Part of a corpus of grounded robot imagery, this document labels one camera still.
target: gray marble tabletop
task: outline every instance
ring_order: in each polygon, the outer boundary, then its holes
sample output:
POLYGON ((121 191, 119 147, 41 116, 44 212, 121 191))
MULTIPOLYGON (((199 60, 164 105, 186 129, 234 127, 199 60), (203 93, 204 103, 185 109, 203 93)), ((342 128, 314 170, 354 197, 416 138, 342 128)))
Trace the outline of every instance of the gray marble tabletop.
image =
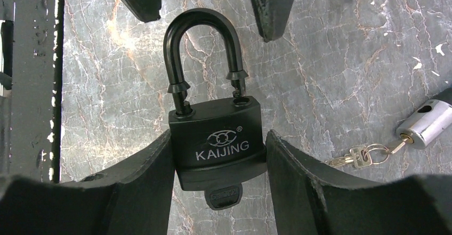
MULTIPOLYGON (((147 146, 168 129, 163 36, 181 12, 207 7, 236 27, 249 95, 263 130, 320 159, 388 143, 426 99, 452 83, 452 0, 295 0, 284 36, 264 43, 250 0, 163 0, 162 19, 138 21, 120 0, 66 0, 62 181, 79 180, 147 146)), ((206 26, 181 42, 192 103, 229 97, 221 37, 206 26)), ((452 129, 426 150, 347 173, 386 182, 452 173, 452 129)), ((276 234, 268 176, 244 184, 241 203, 210 210, 176 180, 168 234, 276 234)))

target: metal ring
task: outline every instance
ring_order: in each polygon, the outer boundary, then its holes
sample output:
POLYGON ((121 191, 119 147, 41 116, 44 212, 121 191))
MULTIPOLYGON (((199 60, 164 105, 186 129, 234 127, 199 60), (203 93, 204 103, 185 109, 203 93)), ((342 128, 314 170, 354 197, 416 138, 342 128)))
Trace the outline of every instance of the metal ring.
MULTIPOLYGON (((366 151, 366 153, 364 153, 363 157, 365 158, 367 155, 369 155, 369 158, 370 158, 370 152, 371 151, 383 151, 383 152, 386 153, 386 152, 389 152, 389 149, 386 146, 382 145, 382 144, 374 143, 374 144, 371 144, 371 145, 367 146, 365 148, 365 151, 366 151)), ((377 162, 373 162, 372 161, 372 164, 373 165, 379 165, 379 164, 385 163, 389 159, 389 154, 385 154, 385 155, 386 155, 386 157, 382 161, 377 161, 377 162)))

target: black padlock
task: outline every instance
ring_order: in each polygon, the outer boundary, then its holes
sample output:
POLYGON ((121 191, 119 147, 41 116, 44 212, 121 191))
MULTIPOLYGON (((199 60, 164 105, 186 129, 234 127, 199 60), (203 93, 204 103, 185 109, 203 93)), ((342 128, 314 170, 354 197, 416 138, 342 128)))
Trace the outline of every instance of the black padlock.
POLYGON ((262 139, 261 106, 245 96, 245 78, 240 43, 231 22, 209 9, 192 9, 177 16, 164 38, 164 57, 175 110, 169 112, 171 142, 180 185, 185 191, 205 191, 214 210, 240 202, 241 183, 267 170, 262 139), (208 25, 224 40, 229 73, 235 88, 231 98, 190 106, 190 85, 185 81, 179 43, 193 26, 208 25))

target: eye logo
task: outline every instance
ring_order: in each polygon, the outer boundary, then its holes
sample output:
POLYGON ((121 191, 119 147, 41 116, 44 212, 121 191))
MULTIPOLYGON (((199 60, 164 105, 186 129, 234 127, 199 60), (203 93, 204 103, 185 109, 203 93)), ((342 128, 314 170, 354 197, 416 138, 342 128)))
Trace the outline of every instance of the eye logo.
POLYGON ((223 147, 232 143, 237 138, 236 132, 232 130, 222 130, 211 134, 207 142, 211 146, 223 147))

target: black shackle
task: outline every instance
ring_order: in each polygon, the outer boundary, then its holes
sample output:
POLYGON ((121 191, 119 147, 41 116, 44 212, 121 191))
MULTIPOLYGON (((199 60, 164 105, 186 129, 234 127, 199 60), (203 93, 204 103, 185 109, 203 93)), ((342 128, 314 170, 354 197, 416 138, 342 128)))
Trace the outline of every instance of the black shackle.
POLYGON ((245 96, 245 78, 248 74, 243 70, 240 41, 231 22, 222 14, 204 8, 192 9, 178 15, 169 24, 163 39, 163 56, 168 73, 168 93, 173 94, 176 113, 187 115, 192 112, 190 103, 185 101, 190 85, 185 81, 182 69, 179 45, 184 33, 193 26, 207 25, 215 28, 223 37, 228 58, 229 73, 226 79, 235 88, 233 96, 245 96))

